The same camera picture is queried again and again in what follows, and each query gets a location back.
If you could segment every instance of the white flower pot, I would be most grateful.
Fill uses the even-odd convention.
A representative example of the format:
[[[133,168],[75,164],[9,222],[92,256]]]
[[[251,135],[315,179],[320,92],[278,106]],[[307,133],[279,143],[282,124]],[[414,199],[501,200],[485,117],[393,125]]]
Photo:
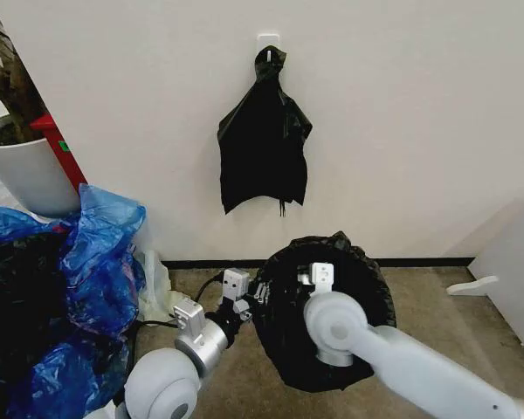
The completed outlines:
[[[46,139],[0,146],[0,180],[38,216],[61,218],[79,210],[79,195]]]

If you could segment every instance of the wall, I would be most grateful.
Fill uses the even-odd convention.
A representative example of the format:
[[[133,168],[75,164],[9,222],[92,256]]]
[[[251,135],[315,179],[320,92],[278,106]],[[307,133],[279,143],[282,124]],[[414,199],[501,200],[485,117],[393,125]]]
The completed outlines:
[[[0,0],[87,179],[166,259],[267,258],[344,230],[377,258],[473,256],[524,199],[524,0]],[[224,216],[219,120],[277,30],[314,124],[304,207]]]

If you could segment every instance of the baseboard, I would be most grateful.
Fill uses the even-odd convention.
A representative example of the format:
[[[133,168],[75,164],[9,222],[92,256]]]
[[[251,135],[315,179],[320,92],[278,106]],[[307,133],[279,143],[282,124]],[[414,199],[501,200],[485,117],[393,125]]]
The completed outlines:
[[[418,268],[439,266],[468,266],[473,258],[378,258],[375,261],[382,268]],[[243,268],[257,269],[264,259],[239,260],[166,260],[162,263],[169,269],[211,269]]]

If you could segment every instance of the black trash bag liner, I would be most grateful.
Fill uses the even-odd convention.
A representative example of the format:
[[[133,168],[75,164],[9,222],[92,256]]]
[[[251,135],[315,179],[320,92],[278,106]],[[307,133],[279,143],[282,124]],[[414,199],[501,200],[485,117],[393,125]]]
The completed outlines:
[[[344,389],[370,377],[371,366],[354,357],[351,367],[332,367],[316,358],[316,345],[307,332],[303,309],[313,287],[297,280],[299,266],[312,262],[334,264],[332,289],[353,297],[372,326],[396,326],[389,287],[378,264],[351,246],[341,231],[331,237],[295,239],[260,268],[249,287],[253,295],[260,283],[269,286],[267,303],[252,301],[253,319],[266,354],[283,382],[307,392]]]
[[[271,60],[267,61],[270,52]],[[313,126],[279,84],[286,54],[274,46],[254,61],[256,82],[240,103],[221,120],[221,201],[225,214],[255,196],[285,203],[305,201],[305,140]]]
[[[50,346],[64,318],[66,282],[59,252],[66,234],[44,233],[0,243],[0,381],[23,377]]]

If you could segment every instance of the cable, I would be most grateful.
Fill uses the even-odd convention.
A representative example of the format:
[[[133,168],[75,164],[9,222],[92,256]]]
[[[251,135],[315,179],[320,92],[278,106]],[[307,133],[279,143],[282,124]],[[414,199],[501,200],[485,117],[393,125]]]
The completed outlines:
[[[134,324],[128,329],[128,340],[131,342],[130,345],[130,355],[128,356],[128,373],[127,376],[130,374],[130,371],[134,367],[136,363],[136,342],[138,340],[138,332],[140,332],[140,328],[142,326],[146,325],[155,325],[155,326],[164,326],[164,327],[171,327],[174,329],[177,329],[178,326],[176,323],[170,323],[168,321],[157,321],[157,320],[147,320],[147,321],[135,321]]]
[[[205,291],[205,289],[214,282],[224,282],[224,271],[219,272],[215,277],[210,278],[206,282],[204,282],[203,285],[200,287],[200,290],[198,291],[198,294],[196,295],[196,298],[194,300],[196,302],[200,301],[200,297],[202,297],[202,294]]]
[[[155,326],[164,326],[164,327],[172,327],[173,329],[178,329],[178,325],[176,323],[170,323],[169,321],[157,321],[157,320],[147,320],[147,321],[137,321],[138,323],[138,330],[142,326],[146,325],[155,325]]]

